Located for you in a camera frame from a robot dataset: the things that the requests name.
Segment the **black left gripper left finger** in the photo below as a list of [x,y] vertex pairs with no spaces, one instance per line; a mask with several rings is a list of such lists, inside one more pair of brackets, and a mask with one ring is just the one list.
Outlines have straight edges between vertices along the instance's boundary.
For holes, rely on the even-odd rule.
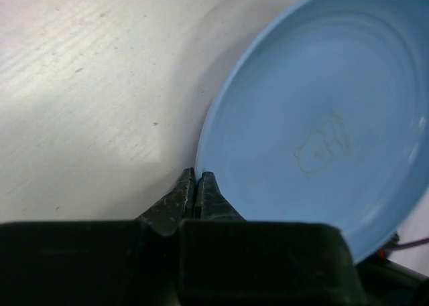
[[136,220],[148,224],[162,236],[171,236],[184,218],[193,217],[195,172],[193,167],[182,171],[172,188]]

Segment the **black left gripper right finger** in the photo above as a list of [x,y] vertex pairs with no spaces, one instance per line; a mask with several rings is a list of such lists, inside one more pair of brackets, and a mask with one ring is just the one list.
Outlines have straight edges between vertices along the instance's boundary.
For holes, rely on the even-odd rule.
[[213,172],[204,172],[198,182],[196,219],[226,222],[245,220],[224,198]]

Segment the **blue plastic plate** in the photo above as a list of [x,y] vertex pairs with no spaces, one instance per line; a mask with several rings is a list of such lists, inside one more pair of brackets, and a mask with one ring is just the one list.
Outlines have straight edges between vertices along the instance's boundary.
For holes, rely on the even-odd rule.
[[428,188],[428,0],[297,0],[214,98],[195,169],[244,219],[330,224],[367,258]]

